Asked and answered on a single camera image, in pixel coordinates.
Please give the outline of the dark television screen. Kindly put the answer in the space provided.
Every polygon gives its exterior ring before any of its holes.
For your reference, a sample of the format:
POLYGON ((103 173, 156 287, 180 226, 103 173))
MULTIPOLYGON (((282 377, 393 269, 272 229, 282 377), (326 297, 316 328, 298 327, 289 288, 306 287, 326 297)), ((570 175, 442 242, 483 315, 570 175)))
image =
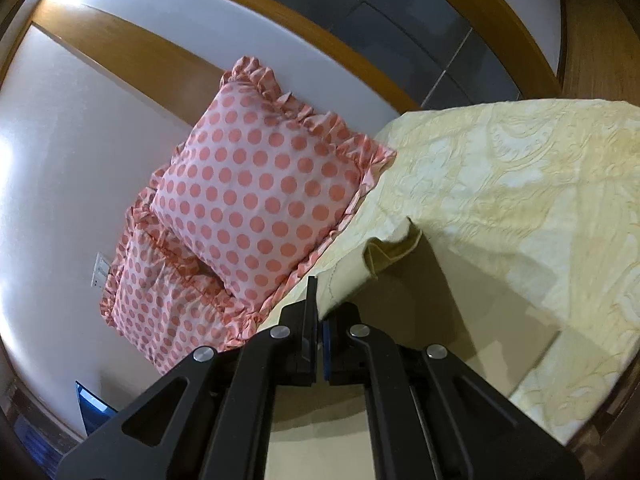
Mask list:
POLYGON ((117 411, 95 396, 89 389, 75 382, 76 396, 85 432, 91 436, 96 430, 111 420, 117 411))

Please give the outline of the khaki pant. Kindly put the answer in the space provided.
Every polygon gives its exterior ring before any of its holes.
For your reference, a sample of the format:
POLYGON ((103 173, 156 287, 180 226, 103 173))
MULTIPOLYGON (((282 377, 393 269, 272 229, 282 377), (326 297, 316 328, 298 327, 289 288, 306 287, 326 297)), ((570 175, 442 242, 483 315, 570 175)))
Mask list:
MULTIPOLYGON (((435 252, 409 221, 387 240, 371 238, 322 271, 317 300, 321 338, 328 314, 356 304, 363 323, 411 349, 441 344, 509 401, 559 331, 550 314, 503 284, 452 252, 435 252)), ((323 378, 309 392, 282 390, 267 474, 378 479, 362 386, 332 386, 323 378)))

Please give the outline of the pink polka dot pillow left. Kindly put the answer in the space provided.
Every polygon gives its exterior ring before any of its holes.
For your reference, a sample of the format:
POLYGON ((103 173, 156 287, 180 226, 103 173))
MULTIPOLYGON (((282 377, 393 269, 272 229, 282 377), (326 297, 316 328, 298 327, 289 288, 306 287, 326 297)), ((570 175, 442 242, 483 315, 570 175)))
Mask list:
POLYGON ((238 348, 257 332, 256 316, 151 210, 166 165, 126 210, 100 300, 105 323, 166 374, 198 347, 238 348))

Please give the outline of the pink polka dot pillow right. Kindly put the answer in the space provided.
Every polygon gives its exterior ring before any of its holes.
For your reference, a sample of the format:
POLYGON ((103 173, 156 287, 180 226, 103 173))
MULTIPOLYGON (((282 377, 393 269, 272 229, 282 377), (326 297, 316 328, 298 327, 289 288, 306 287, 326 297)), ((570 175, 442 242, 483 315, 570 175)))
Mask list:
POLYGON ((344 230, 396 153, 283 92, 243 56, 170 164, 157 219, 221 279, 262 306, 344 230))

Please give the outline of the white wall switch plate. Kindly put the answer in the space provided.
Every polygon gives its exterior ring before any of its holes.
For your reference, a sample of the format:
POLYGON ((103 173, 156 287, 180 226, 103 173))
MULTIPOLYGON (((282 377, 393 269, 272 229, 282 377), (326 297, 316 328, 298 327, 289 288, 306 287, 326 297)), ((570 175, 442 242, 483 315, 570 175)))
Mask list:
POLYGON ((94 260, 92 275, 91 275, 91 286, 99 287, 100 289, 104 289, 108 274, 110 273, 111 263, 108 259, 100 254, 99 252, 96 254, 96 260, 94 260))

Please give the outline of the wooden headboard frame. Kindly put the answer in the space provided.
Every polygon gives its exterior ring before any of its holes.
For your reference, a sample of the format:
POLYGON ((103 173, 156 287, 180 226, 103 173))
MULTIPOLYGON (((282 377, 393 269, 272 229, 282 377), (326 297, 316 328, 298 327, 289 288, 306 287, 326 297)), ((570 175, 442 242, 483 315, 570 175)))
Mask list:
POLYGON ((504 0, 40 0, 29 21, 187 124, 242 56, 370 134, 422 107, 561 91, 559 43, 504 0))

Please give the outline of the pink polka dot pillow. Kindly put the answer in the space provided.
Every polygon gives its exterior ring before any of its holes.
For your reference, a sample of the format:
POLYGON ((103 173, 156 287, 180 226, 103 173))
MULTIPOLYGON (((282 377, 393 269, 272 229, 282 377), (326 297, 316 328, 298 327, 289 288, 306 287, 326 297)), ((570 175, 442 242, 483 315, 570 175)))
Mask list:
POLYGON ((238 348, 257 332, 256 316, 151 210, 166 165, 126 210, 100 300, 105 323, 166 374, 198 347, 238 348))
POLYGON ((283 92, 243 56, 170 164, 157 219, 221 279, 262 306, 344 230, 396 153, 283 92))

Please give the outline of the cream patterned bedspread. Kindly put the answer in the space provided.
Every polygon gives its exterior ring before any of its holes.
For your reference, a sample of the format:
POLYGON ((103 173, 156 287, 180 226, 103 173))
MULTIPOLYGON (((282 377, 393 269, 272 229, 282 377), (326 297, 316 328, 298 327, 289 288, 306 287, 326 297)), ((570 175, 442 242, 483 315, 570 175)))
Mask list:
POLYGON ((572 440, 639 348, 639 110, 535 100, 402 115, 396 157, 311 268, 414 224, 550 314, 559 331, 510 401, 572 440))

